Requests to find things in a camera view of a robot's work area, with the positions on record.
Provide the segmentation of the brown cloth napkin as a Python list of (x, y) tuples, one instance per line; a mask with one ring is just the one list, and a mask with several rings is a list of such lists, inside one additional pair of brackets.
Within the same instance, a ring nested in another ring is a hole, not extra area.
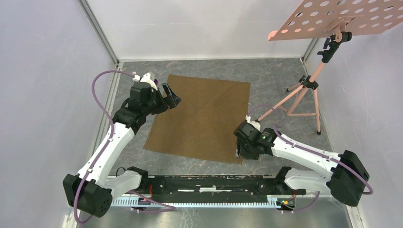
[(250, 83), (177, 75), (167, 83), (181, 102), (155, 117), (144, 149), (241, 164), (233, 132), (247, 115)]

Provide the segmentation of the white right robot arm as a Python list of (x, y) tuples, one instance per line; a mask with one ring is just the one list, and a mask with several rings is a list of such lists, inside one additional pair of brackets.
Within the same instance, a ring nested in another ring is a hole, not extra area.
[(373, 193), (369, 173), (354, 152), (339, 154), (308, 146), (277, 129), (261, 131), (257, 122), (244, 121), (233, 133), (237, 138), (237, 157), (257, 160), (265, 154), (308, 168), (303, 171), (282, 167), (274, 181), (281, 194), (290, 190), (328, 192), (339, 202), (356, 207), (363, 195)]

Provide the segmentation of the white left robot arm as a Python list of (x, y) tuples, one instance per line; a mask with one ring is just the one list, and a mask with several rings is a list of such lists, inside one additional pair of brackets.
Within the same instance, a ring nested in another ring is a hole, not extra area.
[(147, 116), (166, 112), (181, 102), (168, 83), (162, 86), (163, 93), (148, 82), (135, 82), (129, 98), (111, 117), (111, 125), (101, 145), (76, 175), (66, 175), (63, 187), (74, 210), (100, 218), (118, 197), (132, 190), (141, 194), (149, 189), (148, 172), (145, 170), (129, 167), (112, 179), (108, 175), (123, 149), (146, 122)]

